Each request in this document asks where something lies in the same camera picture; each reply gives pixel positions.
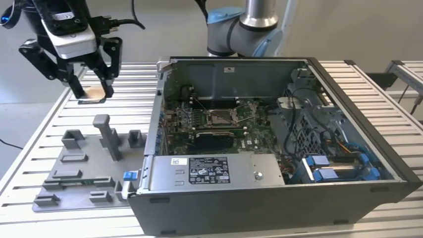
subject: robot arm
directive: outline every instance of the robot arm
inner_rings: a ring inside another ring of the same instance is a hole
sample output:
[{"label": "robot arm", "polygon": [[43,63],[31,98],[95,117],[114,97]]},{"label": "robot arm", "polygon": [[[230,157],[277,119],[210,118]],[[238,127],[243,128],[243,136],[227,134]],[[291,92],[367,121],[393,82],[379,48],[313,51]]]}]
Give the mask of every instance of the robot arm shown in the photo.
[{"label": "robot arm", "polygon": [[[112,83],[122,66],[123,40],[104,38],[123,24],[135,24],[144,29],[138,20],[112,20],[111,17],[91,17],[86,0],[15,0],[2,16],[0,25],[11,29],[24,12],[31,28],[38,35],[19,48],[20,53],[50,79],[58,79],[70,86],[75,97],[95,97],[99,102],[114,95]],[[102,53],[111,57],[107,66]],[[102,83],[104,94],[90,95],[75,76],[74,64],[83,63],[94,70]]]}]

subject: sticker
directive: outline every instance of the sticker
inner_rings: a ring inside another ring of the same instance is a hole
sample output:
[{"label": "sticker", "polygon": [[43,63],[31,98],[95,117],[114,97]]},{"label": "sticker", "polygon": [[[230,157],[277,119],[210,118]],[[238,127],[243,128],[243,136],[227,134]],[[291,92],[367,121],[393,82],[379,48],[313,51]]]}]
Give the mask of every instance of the sticker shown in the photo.
[{"label": "sticker", "polygon": [[187,165],[189,159],[187,158],[173,158],[171,165]]},{"label": "sticker", "polygon": [[227,157],[190,158],[190,183],[231,183]]},{"label": "sticker", "polygon": [[63,13],[58,13],[58,14],[52,14],[52,17],[56,21],[63,21],[63,20],[68,20],[72,19],[75,17],[74,12],[63,12]]}]

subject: barcode sticker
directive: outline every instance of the barcode sticker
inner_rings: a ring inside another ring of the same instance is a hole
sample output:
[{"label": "barcode sticker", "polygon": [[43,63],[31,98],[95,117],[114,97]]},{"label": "barcode sticker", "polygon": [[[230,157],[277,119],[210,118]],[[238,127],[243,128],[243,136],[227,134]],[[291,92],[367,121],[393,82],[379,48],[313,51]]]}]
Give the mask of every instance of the barcode sticker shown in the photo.
[{"label": "barcode sticker", "polygon": [[189,158],[173,158],[171,165],[187,165]]}]

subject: gray floor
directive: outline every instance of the gray floor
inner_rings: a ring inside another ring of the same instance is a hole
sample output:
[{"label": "gray floor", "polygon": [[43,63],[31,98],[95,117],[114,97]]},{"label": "gray floor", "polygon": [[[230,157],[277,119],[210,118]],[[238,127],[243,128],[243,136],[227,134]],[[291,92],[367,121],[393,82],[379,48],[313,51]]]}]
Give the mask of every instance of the gray floor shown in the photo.
[{"label": "gray floor", "polygon": [[[54,103],[0,104],[0,139],[24,147],[52,106]],[[0,153],[2,178],[20,150],[0,143]]]}]

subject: metal frame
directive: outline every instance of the metal frame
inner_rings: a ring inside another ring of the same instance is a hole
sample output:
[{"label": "metal frame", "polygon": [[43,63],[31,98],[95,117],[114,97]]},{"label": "metal frame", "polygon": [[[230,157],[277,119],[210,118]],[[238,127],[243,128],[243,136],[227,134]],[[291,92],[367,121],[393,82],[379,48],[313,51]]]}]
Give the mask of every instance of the metal frame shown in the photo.
[{"label": "metal frame", "polygon": [[394,73],[423,95],[423,61],[391,61],[386,72]]},{"label": "metal frame", "polygon": [[[347,65],[343,61],[321,63],[389,144],[423,179],[423,130],[417,120],[355,65]],[[2,235],[10,237],[14,234],[15,237],[23,237],[32,234],[48,237],[51,234],[56,237],[58,233],[50,231],[60,231],[60,234],[74,237],[143,236],[130,207],[35,214],[31,202],[54,165],[52,160],[47,158],[59,155],[59,135],[67,128],[82,128],[87,133],[99,133],[87,125],[91,124],[94,115],[100,112],[114,115],[111,123],[116,125],[118,131],[134,128],[146,131],[155,95],[155,74],[155,63],[126,64],[122,76],[115,81],[114,98],[102,105],[78,105],[75,97],[66,90],[0,182],[4,190],[0,195]],[[88,72],[82,83],[90,85],[95,82],[96,76]],[[422,214],[423,188],[419,188],[402,202],[377,207],[354,226],[213,234],[202,238],[418,237],[423,234]]]}]

